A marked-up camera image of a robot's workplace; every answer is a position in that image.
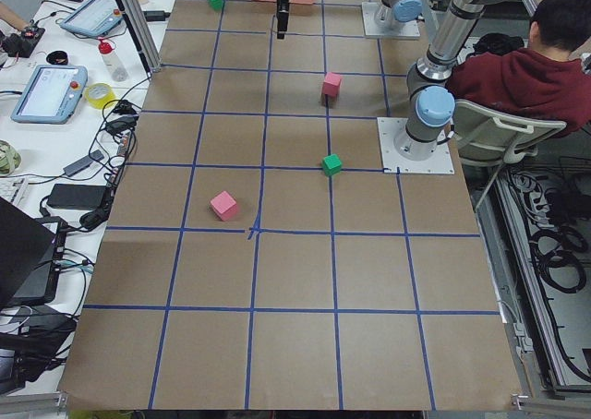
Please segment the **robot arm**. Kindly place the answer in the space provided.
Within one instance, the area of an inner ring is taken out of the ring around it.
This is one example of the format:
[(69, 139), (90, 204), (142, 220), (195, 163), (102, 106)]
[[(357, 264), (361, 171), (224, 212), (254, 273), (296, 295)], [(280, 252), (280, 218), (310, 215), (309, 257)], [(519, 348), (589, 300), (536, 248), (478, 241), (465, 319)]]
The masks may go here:
[(502, 1), (452, 0), (426, 54), (409, 69), (410, 114), (405, 128), (393, 139), (396, 151), (406, 159), (424, 161), (435, 151), (438, 136), (454, 111), (454, 99), (442, 84), (451, 76), (484, 7)]
[(422, 0), (381, 0), (374, 14), (374, 22), (385, 30), (392, 30), (416, 20), (422, 14)]

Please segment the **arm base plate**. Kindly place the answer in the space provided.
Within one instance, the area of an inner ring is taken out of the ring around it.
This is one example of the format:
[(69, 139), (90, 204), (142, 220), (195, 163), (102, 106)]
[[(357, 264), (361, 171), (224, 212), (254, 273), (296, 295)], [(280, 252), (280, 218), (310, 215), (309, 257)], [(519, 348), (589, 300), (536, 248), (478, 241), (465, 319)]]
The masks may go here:
[(386, 174), (454, 174), (452, 155), (444, 132), (434, 141), (413, 140), (406, 132), (406, 118), (379, 117), (382, 171)]
[(420, 31), (416, 19), (401, 22), (382, 3), (363, 2), (361, 5), (365, 37), (369, 39), (418, 40)]

